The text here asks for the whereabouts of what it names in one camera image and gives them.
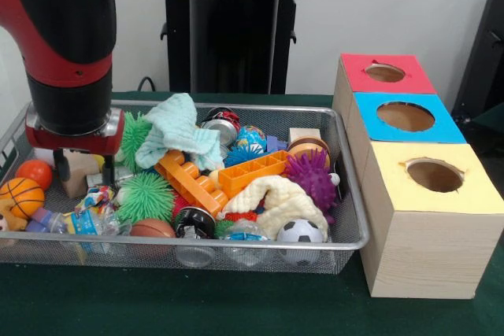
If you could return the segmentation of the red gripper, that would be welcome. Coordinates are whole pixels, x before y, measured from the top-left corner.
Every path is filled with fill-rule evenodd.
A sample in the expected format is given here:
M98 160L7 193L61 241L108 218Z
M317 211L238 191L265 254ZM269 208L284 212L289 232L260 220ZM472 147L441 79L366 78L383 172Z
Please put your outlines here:
M96 131L85 135L58 135L46 130L40 123L40 117L34 107L28 107L25 114L25 134L35 148L54 151L54 163L62 182L70 179L69 161L64 150L77 150L104 156L102 166L103 184L115 183L114 157L119 148L124 132L124 111L112 108L107 122Z

